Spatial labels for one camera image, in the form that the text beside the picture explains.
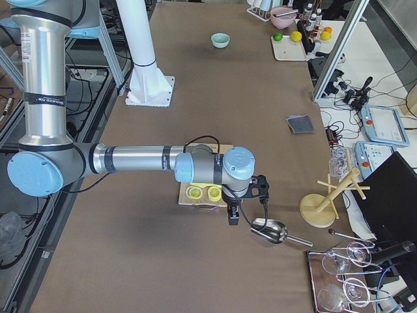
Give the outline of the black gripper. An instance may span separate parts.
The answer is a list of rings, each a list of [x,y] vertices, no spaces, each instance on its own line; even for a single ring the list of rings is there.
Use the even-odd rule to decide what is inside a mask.
[[[222,191],[222,200],[227,204],[228,223],[230,226],[237,226],[239,222],[238,207],[240,205],[237,196]]]

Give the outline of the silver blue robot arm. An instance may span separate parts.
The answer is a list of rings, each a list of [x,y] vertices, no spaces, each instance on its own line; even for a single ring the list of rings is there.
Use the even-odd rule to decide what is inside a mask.
[[[16,188],[41,197],[93,174],[173,171],[181,183],[221,186],[229,223],[238,223],[254,187],[255,159],[246,148],[221,154],[203,144],[107,146],[67,134],[65,38],[100,35],[98,1],[11,1],[10,8],[20,28],[25,104],[25,135],[7,166]]]

